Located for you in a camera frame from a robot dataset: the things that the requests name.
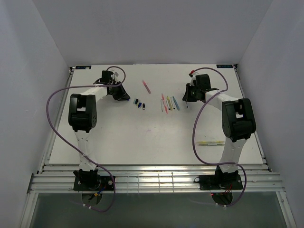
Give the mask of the blue pen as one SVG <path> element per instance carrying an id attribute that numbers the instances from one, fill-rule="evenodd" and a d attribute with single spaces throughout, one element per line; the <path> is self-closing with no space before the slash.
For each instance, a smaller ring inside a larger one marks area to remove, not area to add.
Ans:
<path id="1" fill-rule="evenodd" d="M 175 98 L 174 96 L 172 96 L 172 98 L 173 98 L 174 104 L 175 104 L 175 106 L 176 106 L 176 109 L 179 111 L 179 110 L 180 110 L 180 107 L 179 107 L 179 105 L 178 105 L 178 102 L 177 102 L 176 98 Z"/>

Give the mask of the black cap whiteboard marker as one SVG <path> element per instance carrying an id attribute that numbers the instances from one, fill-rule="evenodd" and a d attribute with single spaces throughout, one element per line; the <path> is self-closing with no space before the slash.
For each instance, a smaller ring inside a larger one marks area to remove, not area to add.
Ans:
<path id="1" fill-rule="evenodd" d="M 175 106 L 175 103 L 173 101 L 173 98 L 170 97 L 170 100 L 171 100 L 172 109 L 175 110 L 176 106 Z"/>

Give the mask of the yellow highlighter pen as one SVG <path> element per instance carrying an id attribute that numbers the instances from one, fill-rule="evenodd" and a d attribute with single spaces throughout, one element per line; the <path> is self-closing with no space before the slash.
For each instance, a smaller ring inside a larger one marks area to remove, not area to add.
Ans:
<path id="1" fill-rule="evenodd" d="M 170 110 L 173 110 L 173 107 L 172 107 L 172 104 L 171 104 L 171 101 L 170 101 L 170 98 L 167 96 L 167 101 L 168 101 L 168 106 L 169 106 L 169 109 Z"/>

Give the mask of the pink highlighter pen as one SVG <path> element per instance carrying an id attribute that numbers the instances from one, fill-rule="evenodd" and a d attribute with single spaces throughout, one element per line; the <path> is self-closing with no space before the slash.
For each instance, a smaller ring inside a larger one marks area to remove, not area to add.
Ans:
<path id="1" fill-rule="evenodd" d="M 166 102 L 165 102 L 165 98 L 164 98 L 163 93 L 161 94 L 161 98 L 162 98 L 162 103 L 163 103 L 165 112 L 166 112 L 166 114 L 168 114 L 168 109 L 167 109 L 167 105 L 166 105 Z"/>

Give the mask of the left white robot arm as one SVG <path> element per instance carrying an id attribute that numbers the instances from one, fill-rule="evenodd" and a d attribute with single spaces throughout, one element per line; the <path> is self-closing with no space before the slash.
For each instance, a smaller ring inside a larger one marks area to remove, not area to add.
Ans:
<path id="1" fill-rule="evenodd" d="M 108 95 L 116 101 L 130 99 L 113 68 L 103 70 L 92 88 L 70 96 L 68 123 L 75 133 L 78 149 L 82 152 L 79 155 L 79 173 L 88 173 L 97 167 L 95 155 L 89 146 L 90 132 L 97 124 L 97 102 Z"/>

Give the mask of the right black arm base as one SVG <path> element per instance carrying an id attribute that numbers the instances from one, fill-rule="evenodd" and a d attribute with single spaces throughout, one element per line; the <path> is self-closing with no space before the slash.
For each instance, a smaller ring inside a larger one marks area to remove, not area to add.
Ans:
<path id="1" fill-rule="evenodd" d="M 194 183 L 199 184 L 200 190 L 242 190 L 243 183 L 238 171 L 222 172 L 219 166 L 212 175 L 199 175 Z"/>

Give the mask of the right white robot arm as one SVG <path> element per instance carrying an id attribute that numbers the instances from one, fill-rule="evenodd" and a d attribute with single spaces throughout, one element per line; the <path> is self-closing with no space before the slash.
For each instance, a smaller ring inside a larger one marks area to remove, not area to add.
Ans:
<path id="1" fill-rule="evenodd" d="M 191 76 L 186 84 L 183 101 L 202 101 L 221 111 L 222 130 L 226 137 L 224 151 L 219 162 L 220 173 L 214 178 L 217 187 L 225 189 L 232 183 L 230 174 L 235 174 L 242 149 L 256 131 L 256 122 L 248 98 L 235 98 L 211 87 L 209 75 Z"/>

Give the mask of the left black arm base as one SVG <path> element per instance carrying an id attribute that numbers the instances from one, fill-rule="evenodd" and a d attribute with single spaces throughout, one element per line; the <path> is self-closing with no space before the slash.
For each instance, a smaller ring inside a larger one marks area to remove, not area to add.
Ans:
<path id="1" fill-rule="evenodd" d="M 73 171 L 75 176 L 73 190 L 75 191 L 113 191 L 115 176 L 111 178 L 110 176 L 101 176 L 98 174 L 97 170 L 83 171 L 79 169 L 78 171 Z"/>

